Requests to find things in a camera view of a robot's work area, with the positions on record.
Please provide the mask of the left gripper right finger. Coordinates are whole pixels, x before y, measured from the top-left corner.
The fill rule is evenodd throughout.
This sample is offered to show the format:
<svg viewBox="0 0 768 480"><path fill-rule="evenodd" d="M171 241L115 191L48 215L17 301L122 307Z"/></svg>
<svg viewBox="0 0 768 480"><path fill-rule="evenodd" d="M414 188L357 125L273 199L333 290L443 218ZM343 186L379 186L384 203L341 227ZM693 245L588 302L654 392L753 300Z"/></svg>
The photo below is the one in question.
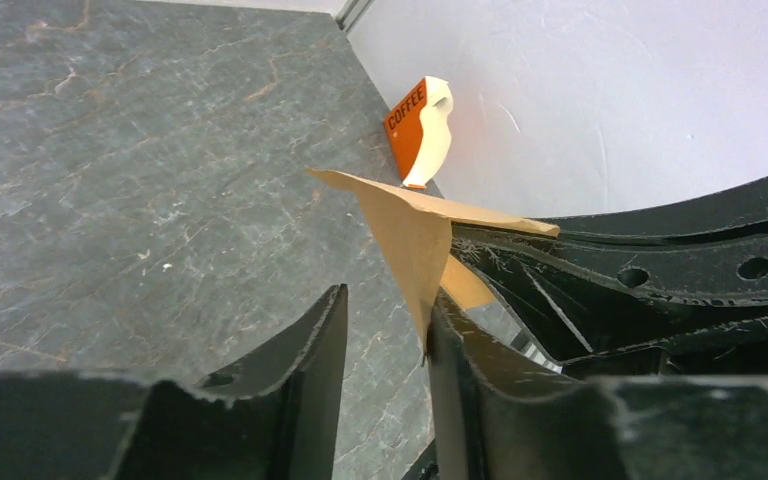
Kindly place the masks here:
<svg viewBox="0 0 768 480"><path fill-rule="evenodd" d="M768 377L579 381L502 343L445 293L428 342L444 479L768 479Z"/></svg>

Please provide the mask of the brown paper coffee filter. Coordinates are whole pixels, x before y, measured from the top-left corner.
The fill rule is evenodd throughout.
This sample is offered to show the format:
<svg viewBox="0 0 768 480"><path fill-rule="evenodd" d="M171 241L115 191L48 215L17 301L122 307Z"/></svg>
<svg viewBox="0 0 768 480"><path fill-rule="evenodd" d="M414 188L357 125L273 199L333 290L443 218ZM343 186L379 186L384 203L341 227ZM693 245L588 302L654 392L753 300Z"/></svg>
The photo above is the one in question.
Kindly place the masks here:
<svg viewBox="0 0 768 480"><path fill-rule="evenodd" d="M455 223L555 238L560 227L458 203L335 170L308 172L332 188L355 195L428 350L431 310L440 289L462 309L493 301L486 283L450 250Z"/></svg>

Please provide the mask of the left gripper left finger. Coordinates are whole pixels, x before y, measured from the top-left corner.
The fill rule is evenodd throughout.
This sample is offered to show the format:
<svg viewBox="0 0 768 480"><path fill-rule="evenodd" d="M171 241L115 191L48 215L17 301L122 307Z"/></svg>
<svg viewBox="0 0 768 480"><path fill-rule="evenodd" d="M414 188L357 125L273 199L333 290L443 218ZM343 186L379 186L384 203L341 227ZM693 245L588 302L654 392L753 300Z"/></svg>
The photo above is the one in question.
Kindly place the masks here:
<svg viewBox="0 0 768 480"><path fill-rule="evenodd" d="M196 384L134 370L0 371L0 479L328 479L346 285Z"/></svg>

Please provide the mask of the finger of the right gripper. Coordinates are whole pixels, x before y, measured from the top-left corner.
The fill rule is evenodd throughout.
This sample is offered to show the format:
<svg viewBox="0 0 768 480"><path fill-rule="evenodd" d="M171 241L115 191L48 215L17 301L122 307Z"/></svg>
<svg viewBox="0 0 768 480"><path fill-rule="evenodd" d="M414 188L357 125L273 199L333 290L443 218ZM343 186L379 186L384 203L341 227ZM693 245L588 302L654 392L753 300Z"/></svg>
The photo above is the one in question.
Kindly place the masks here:
<svg viewBox="0 0 768 480"><path fill-rule="evenodd" d="M768 176L674 204L544 221L568 236L591 239L734 239L768 234Z"/></svg>
<svg viewBox="0 0 768 480"><path fill-rule="evenodd" d="M768 233L666 241L459 228L454 256L566 372L768 374Z"/></svg>

